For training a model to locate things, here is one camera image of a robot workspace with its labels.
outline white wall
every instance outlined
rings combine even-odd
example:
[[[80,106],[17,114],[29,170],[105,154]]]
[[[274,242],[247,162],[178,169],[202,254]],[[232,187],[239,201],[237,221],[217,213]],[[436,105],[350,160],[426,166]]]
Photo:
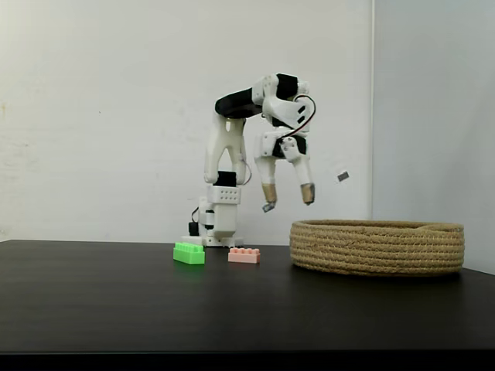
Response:
[[[178,240],[204,193],[214,101],[271,72],[308,80],[318,103],[316,204],[282,164],[264,215],[254,172],[240,235],[287,243],[294,220],[370,215],[366,0],[3,1],[0,60],[3,240]],[[251,165],[266,129],[248,122]]]
[[[495,2],[376,7],[376,219],[465,225],[465,267],[495,273]]]

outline green lego brick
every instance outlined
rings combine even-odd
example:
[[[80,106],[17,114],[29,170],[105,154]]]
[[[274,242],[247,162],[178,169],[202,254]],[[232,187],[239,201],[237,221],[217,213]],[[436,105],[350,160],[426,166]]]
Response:
[[[186,264],[204,264],[203,247],[192,243],[176,242],[173,248],[173,260]]]

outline rope basket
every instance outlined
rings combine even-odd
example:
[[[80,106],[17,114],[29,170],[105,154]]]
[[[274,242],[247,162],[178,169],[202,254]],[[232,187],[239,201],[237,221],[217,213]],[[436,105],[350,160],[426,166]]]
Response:
[[[460,271],[464,226],[369,220],[303,220],[292,224],[295,265],[365,276],[437,276]]]

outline black table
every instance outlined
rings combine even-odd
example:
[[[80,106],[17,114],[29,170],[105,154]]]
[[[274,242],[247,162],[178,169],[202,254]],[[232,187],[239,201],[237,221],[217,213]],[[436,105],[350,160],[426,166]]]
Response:
[[[0,243],[0,369],[493,367],[495,277],[323,274],[260,248],[189,266],[172,244]]]

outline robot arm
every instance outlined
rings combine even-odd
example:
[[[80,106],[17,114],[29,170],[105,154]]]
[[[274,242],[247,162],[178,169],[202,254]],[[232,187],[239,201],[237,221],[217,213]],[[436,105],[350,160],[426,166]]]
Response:
[[[198,221],[193,219],[189,224],[189,236],[183,240],[204,246],[242,245],[242,239],[234,237],[234,233],[237,205],[241,203],[238,185],[245,183],[247,167],[243,133],[246,120],[257,114],[262,114],[273,126],[271,131],[257,136],[254,153],[266,199],[263,210],[273,209],[277,202],[275,162],[280,159],[294,165],[303,202],[306,205],[314,202],[306,135],[316,106],[306,95],[308,92],[306,82],[278,73],[216,102],[204,168],[204,179],[209,183],[207,196],[200,198],[196,209]],[[218,164],[226,149],[232,169],[219,172]]]

